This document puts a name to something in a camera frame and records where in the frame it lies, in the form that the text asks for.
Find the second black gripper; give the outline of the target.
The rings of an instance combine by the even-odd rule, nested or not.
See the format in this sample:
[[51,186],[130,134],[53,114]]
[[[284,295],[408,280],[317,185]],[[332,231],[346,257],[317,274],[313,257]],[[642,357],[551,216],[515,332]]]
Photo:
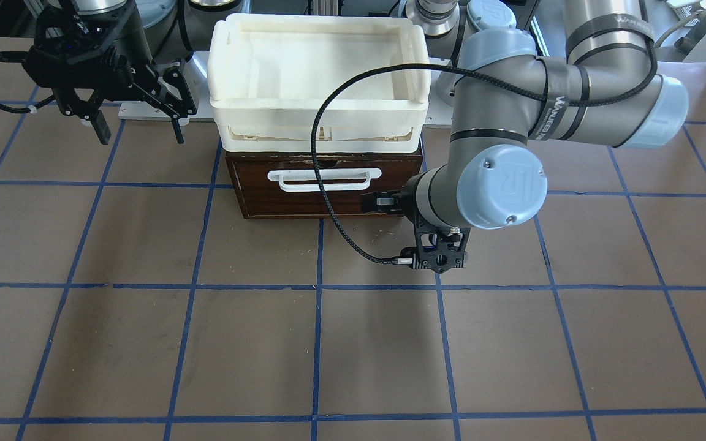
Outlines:
[[53,92],[62,114],[92,128],[102,145],[110,142],[104,100],[145,102],[161,111],[180,145],[180,122],[198,111],[187,62],[155,64],[139,12],[40,12],[22,66]]

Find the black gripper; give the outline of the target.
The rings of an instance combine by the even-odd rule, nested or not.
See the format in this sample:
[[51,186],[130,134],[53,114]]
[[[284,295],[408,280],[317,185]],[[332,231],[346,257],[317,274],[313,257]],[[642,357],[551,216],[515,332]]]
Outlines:
[[361,213],[415,217],[418,212],[414,188],[403,188],[399,193],[366,193],[360,196]]

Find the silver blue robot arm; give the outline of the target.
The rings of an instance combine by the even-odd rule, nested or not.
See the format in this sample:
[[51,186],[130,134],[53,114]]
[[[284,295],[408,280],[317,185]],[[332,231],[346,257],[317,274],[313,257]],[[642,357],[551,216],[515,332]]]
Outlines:
[[362,211],[420,215],[439,228],[510,227],[534,217],[547,195],[530,140],[640,149],[670,142],[686,120],[688,92],[658,73],[644,3],[567,1],[565,14],[566,58],[540,58],[515,28],[468,37],[459,68],[537,97],[457,73],[448,162],[402,190],[364,194]]

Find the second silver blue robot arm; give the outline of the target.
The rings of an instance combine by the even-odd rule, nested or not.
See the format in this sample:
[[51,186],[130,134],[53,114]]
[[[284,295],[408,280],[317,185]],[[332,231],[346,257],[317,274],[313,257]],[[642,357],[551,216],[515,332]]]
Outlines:
[[37,16],[22,65],[37,86],[51,90],[64,115],[90,125],[101,143],[110,140],[104,101],[147,103],[184,143],[182,124],[199,103],[187,61],[154,61],[134,1],[51,1]]

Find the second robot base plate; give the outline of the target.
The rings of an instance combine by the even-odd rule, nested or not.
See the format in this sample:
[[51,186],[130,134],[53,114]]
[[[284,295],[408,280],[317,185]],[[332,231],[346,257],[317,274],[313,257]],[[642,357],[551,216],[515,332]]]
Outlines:
[[[213,110],[210,105],[210,92],[208,92],[207,59],[192,58],[184,68],[185,76],[197,98],[198,111],[189,115],[187,121],[212,123]],[[152,108],[145,102],[124,102],[120,105],[118,117],[121,120],[168,122],[169,117],[161,110]]]

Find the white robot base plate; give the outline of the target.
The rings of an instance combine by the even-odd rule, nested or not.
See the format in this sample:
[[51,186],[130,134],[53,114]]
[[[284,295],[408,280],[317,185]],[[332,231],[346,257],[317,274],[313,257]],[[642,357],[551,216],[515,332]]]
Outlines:
[[424,126],[451,128],[455,103],[456,73],[428,70],[431,74],[428,112]]

